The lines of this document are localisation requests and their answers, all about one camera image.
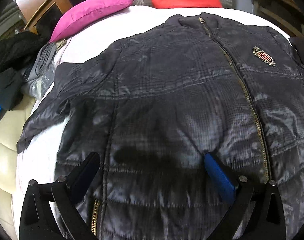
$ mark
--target silver bolt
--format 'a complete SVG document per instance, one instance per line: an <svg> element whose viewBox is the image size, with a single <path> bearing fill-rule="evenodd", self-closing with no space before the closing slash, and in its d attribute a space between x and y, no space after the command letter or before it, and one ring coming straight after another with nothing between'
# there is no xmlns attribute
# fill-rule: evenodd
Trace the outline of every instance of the silver bolt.
<svg viewBox="0 0 304 240"><path fill-rule="evenodd" d="M36 182L36 180L31 179L31 180L29 181L29 185L30 185L30 186L33 186L33 185L35 184L35 182Z"/></svg>
<svg viewBox="0 0 304 240"><path fill-rule="evenodd" d="M270 183L271 186L275 186L277 184L273 179L270 179L269 183Z"/></svg>
<svg viewBox="0 0 304 240"><path fill-rule="evenodd" d="M241 181L241 182L247 182L247 181L248 181L248 178L247 178L246 176L241 175L241 176L239 177L239 181Z"/></svg>
<svg viewBox="0 0 304 240"><path fill-rule="evenodd" d="M59 178L57 179L58 182L64 182L66 180L65 176L59 176Z"/></svg>

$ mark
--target beige sofa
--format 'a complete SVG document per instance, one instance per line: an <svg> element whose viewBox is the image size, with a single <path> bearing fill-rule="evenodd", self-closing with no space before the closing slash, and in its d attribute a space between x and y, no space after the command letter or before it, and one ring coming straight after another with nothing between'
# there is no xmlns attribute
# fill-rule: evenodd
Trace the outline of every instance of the beige sofa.
<svg viewBox="0 0 304 240"><path fill-rule="evenodd" d="M16 143L34 104L34 98L24 95L21 103L0 121L0 224L13 240L17 240L11 209L16 185Z"/></svg>

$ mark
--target embroidered crest patch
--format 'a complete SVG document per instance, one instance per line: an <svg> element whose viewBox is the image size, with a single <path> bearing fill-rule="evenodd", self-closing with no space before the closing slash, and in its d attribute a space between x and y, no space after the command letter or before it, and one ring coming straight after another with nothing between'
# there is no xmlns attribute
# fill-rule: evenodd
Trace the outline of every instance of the embroidered crest patch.
<svg viewBox="0 0 304 240"><path fill-rule="evenodd" d="M275 66L275 62L273 58L271 58L270 55L265 51L263 51L262 49L258 47L254 47L253 54L256 55L258 58L260 58L263 62L267 63L268 65Z"/></svg>

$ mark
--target white bed sheet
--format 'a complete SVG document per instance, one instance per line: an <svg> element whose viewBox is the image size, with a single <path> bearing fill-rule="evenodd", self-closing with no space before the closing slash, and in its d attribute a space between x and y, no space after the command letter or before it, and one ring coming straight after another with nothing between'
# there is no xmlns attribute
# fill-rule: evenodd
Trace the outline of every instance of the white bed sheet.
<svg viewBox="0 0 304 240"><path fill-rule="evenodd" d="M146 32L164 23L172 15L193 16L202 12L216 14L245 25L270 26L289 39L289 35L269 21L243 11L224 8L155 9L147 6L132 6L96 22L70 38L54 60L58 64L62 62L83 63L99 55L112 42ZM12 197L12 211L17 235L24 195L29 180L35 179L39 184L54 181L56 155L68 120L69 118L66 118L61 124L50 127L35 136L30 146L18 155L16 192Z"/></svg>

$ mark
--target jacket pocket zipper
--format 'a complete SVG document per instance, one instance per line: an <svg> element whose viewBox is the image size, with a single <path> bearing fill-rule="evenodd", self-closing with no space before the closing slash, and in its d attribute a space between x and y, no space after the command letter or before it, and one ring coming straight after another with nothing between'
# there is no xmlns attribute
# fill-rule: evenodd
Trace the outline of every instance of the jacket pocket zipper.
<svg viewBox="0 0 304 240"><path fill-rule="evenodd" d="M228 54L228 52L226 51L226 49L213 37L212 33L210 32L209 28L207 27L206 25L206 22L204 19L202 19L201 17L199 17L199 21L200 23L202 23L202 27L203 29L205 30L206 34L215 42L217 43L222 51L223 51L223 54L225 55L225 57L227 58L228 60L228 63L231 67L231 69L233 70L233 72L236 74L236 76L238 77L238 81L239 81L239 84L243 90L243 93L244 93L244 96L250 106L250 110L252 112L252 115L254 117L254 121L255 121L255 124L256 124L256 127L257 127L257 132L258 132L258 136L259 136L259 141L260 141L260 144L261 144L261 151L262 151L262 155L263 155L263 163L264 163L264 166L265 166L265 178L266 178L266 181L268 181L271 177L270 177L270 167L269 167L269 163L268 163L268 156L267 156L267 150L266 150L266 147L265 147L265 141L264 141L264 138L263 138L263 134L262 134L262 126L261 126L261 123L260 123L260 120L259 120L259 117L254 109L254 106L253 106L253 103L252 103L252 100L250 98L250 95L249 95L249 91L243 81L243 79L241 78L231 56Z"/></svg>
<svg viewBox="0 0 304 240"><path fill-rule="evenodd" d="M94 201L93 212L92 212L92 222L91 222L91 231L96 236L96 227L98 223L98 210L101 202L99 200Z"/></svg>

